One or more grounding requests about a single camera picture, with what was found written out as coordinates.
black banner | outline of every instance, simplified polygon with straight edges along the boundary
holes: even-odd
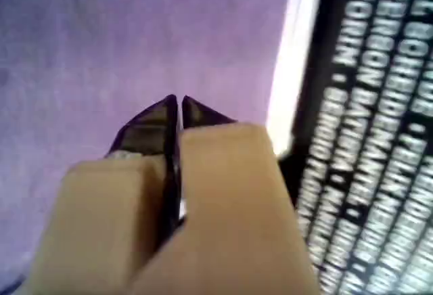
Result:
[[[433,0],[321,0],[283,170],[324,294],[433,292],[432,23]]]

purple wall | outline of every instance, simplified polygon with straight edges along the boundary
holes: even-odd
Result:
[[[59,181],[175,93],[265,122],[286,0],[0,0],[0,287]]]

white light strip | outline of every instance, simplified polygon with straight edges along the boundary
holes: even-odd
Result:
[[[288,0],[274,69],[267,130],[278,156],[291,145],[291,130],[302,86],[319,0]]]

purple background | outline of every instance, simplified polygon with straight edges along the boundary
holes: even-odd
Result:
[[[0,0],[0,287],[65,170],[169,93],[265,122],[286,0]]]

black triangular object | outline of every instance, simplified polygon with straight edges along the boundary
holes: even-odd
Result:
[[[182,101],[182,113],[184,129],[236,122],[187,95]]]
[[[143,155],[172,156],[176,148],[177,117],[176,96],[167,95],[119,130],[110,153],[123,150]]]

